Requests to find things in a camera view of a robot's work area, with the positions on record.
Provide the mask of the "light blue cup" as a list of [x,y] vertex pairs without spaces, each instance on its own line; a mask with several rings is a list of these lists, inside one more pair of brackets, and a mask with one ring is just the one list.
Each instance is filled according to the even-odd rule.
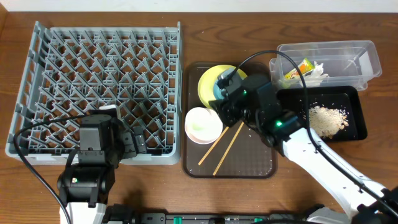
[[217,100],[222,100],[224,97],[237,90],[246,77],[247,75],[242,70],[238,70],[229,80],[228,86],[220,88],[217,83],[215,83],[213,86],[213,95]]

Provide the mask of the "white pink-rimmed bowl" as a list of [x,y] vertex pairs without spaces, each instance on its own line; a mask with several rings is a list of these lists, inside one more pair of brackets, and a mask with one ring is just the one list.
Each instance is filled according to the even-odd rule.
[[214,110],[196,107],[186,114],[184,128],[186,135],[193,142],[209,144],[221,136],[223,123]]

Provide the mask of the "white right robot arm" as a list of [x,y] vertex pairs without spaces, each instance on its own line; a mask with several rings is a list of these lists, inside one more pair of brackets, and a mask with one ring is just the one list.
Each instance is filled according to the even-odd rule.
[[217,75],[209,102],[225,126],[242,121],[268,147],[307,171],[347,214],[351,223],[397,223],[397,190],[371,180],[333,151],[309,121],[284,109],[265,75]]

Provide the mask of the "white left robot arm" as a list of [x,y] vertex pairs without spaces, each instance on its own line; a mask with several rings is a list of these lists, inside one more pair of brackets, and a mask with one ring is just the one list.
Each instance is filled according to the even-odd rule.
[[147,152],[141,127],[123,123],[119,108],[102,106],[89,112],[79,127],[80,146],[67,159],[57,187],[66,223],[139,223],[140,216],[127,205],[108,205],[115,170],[123,159]]

